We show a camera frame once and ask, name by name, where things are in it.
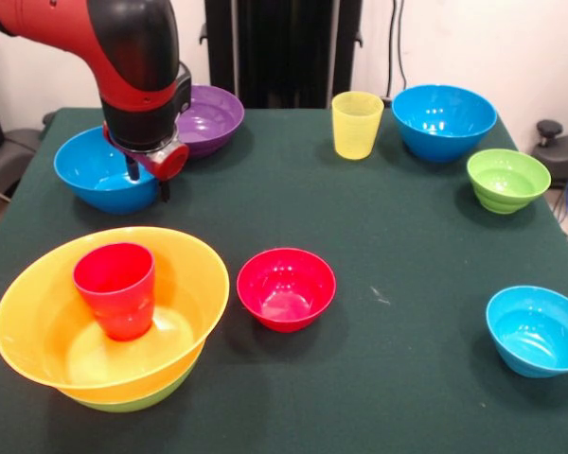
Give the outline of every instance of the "dark green tablecloth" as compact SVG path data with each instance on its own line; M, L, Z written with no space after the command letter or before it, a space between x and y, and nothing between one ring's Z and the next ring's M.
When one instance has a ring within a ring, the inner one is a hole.
M568 375L529 380L484 320L500 288L568 296L568 244L545 201L509 217L475 200L465 160L424 164L385 113L372 155L334 154L327 111L249 111L232 143L190 164L172 201L119 218L75 199L52 159L99 111L59 112L0 226L0 297L42 254L123 225L179 229L242 263L307 248L338 277L318 323L270 332L232 286L184 386L138 413L88 410L0 358L0 453L568 453ZM499 123L482 148L512 147Z

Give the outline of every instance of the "blue bowl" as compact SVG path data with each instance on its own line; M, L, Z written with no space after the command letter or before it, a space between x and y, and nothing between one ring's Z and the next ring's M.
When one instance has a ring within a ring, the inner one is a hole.
M417 157L433 163L461 157L496 123L496 111L488 101L448 85L404 90L391 109L404 143Z
M93 128L69 139L57 151L55 171L74 193L95 208L113 215L128 215L153 203L157 180L139 166L140 178L128 176L124 155Z
M568 298L546 288L510 287L486 308L503 361L530 378L568 373Z

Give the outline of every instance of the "green bowl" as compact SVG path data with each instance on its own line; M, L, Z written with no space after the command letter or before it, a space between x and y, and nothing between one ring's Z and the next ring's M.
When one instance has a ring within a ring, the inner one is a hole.
M467 161L473 191L492 213L509 215L541 196L551 184L549 170L513 149L485 149Z

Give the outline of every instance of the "plastic cup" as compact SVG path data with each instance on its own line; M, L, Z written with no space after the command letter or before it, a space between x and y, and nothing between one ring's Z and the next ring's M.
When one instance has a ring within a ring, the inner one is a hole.
M135 243L94 249L74 268L74 283L98 324L114 341L131 341L151 328L155 264Z
M375 145L383 104L365 92L344 92L332 100L334 149L346 159L363 159Z

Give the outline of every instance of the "large yellow bowl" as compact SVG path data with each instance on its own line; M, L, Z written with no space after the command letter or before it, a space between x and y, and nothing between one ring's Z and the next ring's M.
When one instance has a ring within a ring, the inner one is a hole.
M156 267L153 326L129 342L103 334L72 279L82 256L120 241L150 249ZM80 402L138 401L186 376L228 295L225 265L193 236L156 227L99 232L44 255L10 285L0 302L0 354L19 374Z
M177 388L181 386L181 384L185 381L185 379L189 376L189 374L191 374L191 370L195 366L196 360L198 359L198 356L202 352L202 346L200 348L195 349L191 354L186 356L186 358L189 358L190 361L189 367L187 367L187 369L185 369L174 380L169 381L168 385L160 386L159 389L152 390L145 395L137 395L133 397L131 394L128 395L124 400L117 400L114 396L111 396L109 395L109 393L106 393L106 395L102 396L103 398L100 400L88 400L76 397L75 395L70 395L70 393L65 392L63 390L62 393L64 393L65 395L69 395L78 403L95 410L108 411L111 413L126 413L130 411L146 409L147 407L151 407L152 405L155 405L158 402L162 402L169 395L174 393Z

